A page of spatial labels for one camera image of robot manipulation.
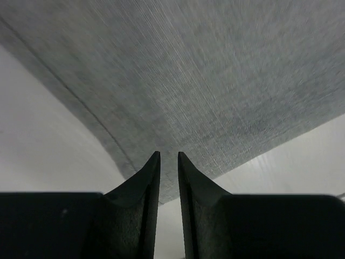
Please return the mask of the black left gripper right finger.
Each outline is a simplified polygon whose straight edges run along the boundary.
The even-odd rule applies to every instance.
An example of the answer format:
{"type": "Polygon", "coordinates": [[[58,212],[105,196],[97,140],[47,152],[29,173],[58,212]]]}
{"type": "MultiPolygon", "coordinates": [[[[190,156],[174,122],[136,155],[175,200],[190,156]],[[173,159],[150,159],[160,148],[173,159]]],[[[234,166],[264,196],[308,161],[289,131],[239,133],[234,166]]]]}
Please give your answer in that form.
{"type": "Polygon", "coordinates": [[[178,153],[178,184],[186,258],[233,258],[220,199],[229,194],[178,153]]]}

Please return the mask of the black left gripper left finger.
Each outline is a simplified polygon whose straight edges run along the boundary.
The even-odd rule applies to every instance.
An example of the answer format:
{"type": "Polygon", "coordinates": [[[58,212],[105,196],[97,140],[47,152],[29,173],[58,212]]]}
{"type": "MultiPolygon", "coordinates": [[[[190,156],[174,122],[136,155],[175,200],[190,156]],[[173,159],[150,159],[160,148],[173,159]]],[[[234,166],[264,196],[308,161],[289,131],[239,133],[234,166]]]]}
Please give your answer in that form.
{"type": "Polygon", "coordinates": [[[124,183],[104,194],[81,258],[153,258],[161,156],[154,152],[124,183]]]}

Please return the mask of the grey cloth napkin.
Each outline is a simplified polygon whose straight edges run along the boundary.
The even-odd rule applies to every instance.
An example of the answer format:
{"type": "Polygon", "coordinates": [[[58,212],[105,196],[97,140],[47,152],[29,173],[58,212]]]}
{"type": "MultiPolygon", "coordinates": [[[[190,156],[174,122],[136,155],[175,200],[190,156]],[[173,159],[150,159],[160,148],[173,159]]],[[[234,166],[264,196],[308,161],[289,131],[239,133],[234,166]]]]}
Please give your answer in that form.
{"type": "Polygon", "coordinates": [[[344,1],[1,1],[1,44],[123,176],[209,177],[344,113],[344,1]]]}

